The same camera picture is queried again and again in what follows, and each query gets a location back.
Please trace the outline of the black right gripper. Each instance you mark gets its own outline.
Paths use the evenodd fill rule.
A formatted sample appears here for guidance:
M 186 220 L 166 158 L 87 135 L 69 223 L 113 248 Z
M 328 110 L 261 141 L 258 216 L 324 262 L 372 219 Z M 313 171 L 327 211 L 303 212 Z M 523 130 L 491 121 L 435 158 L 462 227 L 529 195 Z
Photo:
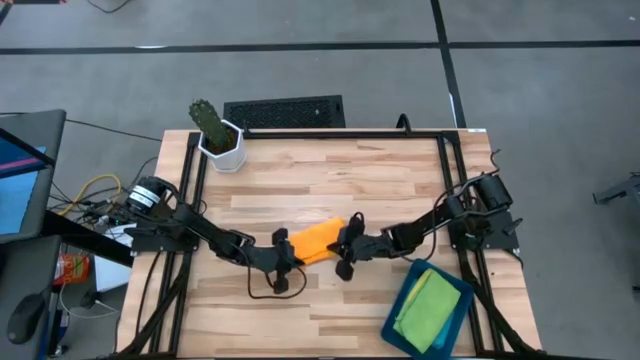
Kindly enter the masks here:
M 348 223 L 339 230 L 337 240 L 327 246 L 330 252 L 341 258 L 335 268 L 335 272 L 341 280 L 352 280 L 354 269 L 351 264 L 374 258 L 392 258 L 395 253 L 388 236 L 371 236 L 365 234 L 364 230 L 364 215 L 361 212 L 356 212 Z

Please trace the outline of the orange microfiber towel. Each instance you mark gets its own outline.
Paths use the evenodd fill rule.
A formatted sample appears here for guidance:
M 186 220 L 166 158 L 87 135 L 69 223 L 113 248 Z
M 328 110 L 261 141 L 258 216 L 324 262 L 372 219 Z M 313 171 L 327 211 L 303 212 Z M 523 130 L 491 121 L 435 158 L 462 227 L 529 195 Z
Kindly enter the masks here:
M 338 240 L 344 226 L 343 219 L 331 218 L 290 235 L 289 242 L 294 248 L 295 257 L 305 265 L 329 259 L 333 253 L 328 246 Z

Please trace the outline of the grey monitor with blue screen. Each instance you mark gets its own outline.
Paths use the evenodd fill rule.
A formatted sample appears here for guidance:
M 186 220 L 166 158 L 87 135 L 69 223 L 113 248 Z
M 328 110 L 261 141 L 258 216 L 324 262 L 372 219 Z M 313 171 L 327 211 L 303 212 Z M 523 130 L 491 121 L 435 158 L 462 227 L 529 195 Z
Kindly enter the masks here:
M 0 116 L 0 244 L 40 234 L 67 114 Z

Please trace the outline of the black aluminium table frame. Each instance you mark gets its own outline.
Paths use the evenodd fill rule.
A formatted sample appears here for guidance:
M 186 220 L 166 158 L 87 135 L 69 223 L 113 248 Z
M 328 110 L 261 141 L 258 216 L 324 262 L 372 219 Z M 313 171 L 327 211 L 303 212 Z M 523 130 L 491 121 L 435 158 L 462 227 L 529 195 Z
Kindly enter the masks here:
M 216 172 L 200 133 L 165 132 L 154 176 L 223 229 L 271 245 L 356 213 L 371 236 L 427 212 L 452 186 L 495 171 L 482 131 L 396 129 L 248 130 L 248 158 L 236 173 Z M 271 299 L 265 275 L 226 262 L 200 240 L 191 252 L 134 252 L 119 321 L 116 360 L 411 357 L 381 337 L 410 266 L 424 260 L 467 282 L 473 300 L 450 358 L 544 357 L 520 265 L 502 249 L 452 245 L 448 226 L 402 258 L 353 264 L 340 257 L 292 270 L 289 299 Z

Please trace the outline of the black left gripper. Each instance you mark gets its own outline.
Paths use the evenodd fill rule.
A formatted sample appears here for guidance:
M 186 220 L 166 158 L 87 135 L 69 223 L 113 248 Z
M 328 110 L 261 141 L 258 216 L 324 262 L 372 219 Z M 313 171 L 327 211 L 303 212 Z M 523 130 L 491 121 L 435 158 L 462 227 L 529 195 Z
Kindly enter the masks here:
M 276 276 L 273 282 L 274 294 L 285 293 L 289 290 L 289 281 L 285 275 L 299 266 L 294 246 L 288 238 L 288 230 L 280 228 L 272 234 L 271 247 L 254 247 L 252 249 L 253 268 L 264 273 L 276 272 L 276 275 L 280 276 L 280 280 Z

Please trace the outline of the white power strip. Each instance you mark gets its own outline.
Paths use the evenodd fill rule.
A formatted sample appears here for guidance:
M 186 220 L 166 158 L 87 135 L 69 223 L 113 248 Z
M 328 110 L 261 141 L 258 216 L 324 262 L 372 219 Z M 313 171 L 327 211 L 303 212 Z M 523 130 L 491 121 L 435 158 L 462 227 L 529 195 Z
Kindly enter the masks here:
M 126 231 L 128 229 L 134 229 L 136 226 L 136 223 L 114 226 L 106 229 L 103 232 L 103 235 L 130 248 L 132 246 L 133 238 L 128 235 Z

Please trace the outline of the green microfiber towel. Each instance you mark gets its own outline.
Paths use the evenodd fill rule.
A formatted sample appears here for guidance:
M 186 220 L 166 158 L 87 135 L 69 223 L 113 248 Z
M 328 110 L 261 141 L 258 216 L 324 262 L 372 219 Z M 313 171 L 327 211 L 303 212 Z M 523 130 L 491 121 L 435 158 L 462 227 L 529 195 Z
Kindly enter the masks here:
M 460 296 L 459 290 L 433 270 L 402 320 L 394 322 L 393 329 L 423 354 L 454 311 Z

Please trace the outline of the black desk bar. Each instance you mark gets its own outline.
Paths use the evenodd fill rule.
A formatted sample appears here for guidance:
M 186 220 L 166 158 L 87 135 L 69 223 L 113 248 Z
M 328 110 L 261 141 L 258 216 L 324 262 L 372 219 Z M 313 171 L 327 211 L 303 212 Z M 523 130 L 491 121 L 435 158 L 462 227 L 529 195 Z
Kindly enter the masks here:
M 52 211 L 44 213 L 41 234 L 60 236 L 66 244 L 129 268 L 134 262 L 129 247 Z

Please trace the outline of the orange snack bag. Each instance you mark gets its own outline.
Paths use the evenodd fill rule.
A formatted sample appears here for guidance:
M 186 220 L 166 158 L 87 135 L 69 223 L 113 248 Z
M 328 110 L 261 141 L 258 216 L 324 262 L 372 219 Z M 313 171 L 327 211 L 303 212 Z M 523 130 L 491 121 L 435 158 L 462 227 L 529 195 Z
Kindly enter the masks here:
M 90 258 L 81 254 L 60 254 L 56 264 L 54 286 L 85 282 L 89 277 Z

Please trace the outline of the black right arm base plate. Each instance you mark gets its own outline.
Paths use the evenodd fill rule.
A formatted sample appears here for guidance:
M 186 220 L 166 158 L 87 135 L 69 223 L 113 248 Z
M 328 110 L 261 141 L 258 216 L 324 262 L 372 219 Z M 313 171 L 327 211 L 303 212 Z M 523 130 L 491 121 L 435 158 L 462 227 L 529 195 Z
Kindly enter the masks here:
M 448 225 L 451 243 L 457 248 L 476 251 L 519 248 L 516 235 L 522 218 L 513 219 L 509 211 L 489 216 L 470 216 Z

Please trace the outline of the dark blue square tray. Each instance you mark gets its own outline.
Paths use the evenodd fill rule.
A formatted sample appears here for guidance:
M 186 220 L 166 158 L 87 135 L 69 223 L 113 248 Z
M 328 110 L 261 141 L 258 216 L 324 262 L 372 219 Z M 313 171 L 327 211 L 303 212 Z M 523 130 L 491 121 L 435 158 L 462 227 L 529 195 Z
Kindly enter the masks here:
M 393 325 L 395 318 L 398 315 L 402 304 L 408 295 L 412 283 L 419 278 L 426 270 L 433 269 L 439 272 L 446 280 L 448 280 L 457 290 L 460 291 L 461 296 L 458 303 L 452 312 L 452 323 L 450 331 L 446 338 L 445 345 L 441 349 L 435 349 L 430 347 L 425 353 L 420 354 L 411 344 L 409 344 L 400 334 L 394 329 Z M 449 360 L 453 354 L 453 349 L 457 341 L 460 329 L 462 327 L 464 318 L 469 310 L 474 294 L 470 284 L 462 281 L 449 273 L 435 267 L 434 265 L 424 261 L 417 260 L 409 268 L 408 273 L 402 283 L 402 286 L 398 292 L 395 302 L 393 303 L 389 315 L 382 327 L 381 337 L 384 341 L 406 353 L 416 360 Z

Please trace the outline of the black computer mouse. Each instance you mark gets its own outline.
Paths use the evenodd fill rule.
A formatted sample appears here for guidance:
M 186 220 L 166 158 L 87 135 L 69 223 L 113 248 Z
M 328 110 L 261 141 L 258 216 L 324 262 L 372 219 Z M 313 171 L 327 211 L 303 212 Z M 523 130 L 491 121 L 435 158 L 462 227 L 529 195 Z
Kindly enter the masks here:
M 44 312 L 45 300 L 41 293 L 25 296 L 14 308 L 7 323 L 7 339 L 20 345 L 28 342 L 35 334 Z

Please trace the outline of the green cactus plant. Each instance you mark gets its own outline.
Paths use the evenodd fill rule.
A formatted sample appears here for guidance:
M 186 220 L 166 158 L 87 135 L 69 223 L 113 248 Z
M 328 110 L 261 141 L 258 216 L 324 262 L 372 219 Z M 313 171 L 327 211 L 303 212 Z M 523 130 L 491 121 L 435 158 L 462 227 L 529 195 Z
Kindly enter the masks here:
M 210 153 L 220 155 L 235 148 L 237 133 L 222 122 L 209 101 L 198 99 L 192 102 L 189 116 L 206 138 L 205 148 Z

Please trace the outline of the white box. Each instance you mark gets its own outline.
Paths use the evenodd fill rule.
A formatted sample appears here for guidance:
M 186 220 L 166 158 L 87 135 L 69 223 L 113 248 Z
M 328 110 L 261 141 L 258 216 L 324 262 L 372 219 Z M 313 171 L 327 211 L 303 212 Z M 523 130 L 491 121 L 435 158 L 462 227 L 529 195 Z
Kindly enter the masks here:
M 129 283 L 131 268 L 116 262 L 94 257 L 96 289 L 100 292 Z

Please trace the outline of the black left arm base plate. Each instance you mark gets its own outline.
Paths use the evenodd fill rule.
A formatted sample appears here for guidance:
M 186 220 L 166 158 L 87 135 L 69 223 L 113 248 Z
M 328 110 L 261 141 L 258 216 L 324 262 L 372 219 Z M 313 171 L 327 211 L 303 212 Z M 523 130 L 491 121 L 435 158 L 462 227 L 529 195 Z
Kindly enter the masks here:
M 136 216 L 136 227 L 125 231 L 133 239 L 134 252 L 191 252 L 200 238 L 181 221 L 171 217 Z

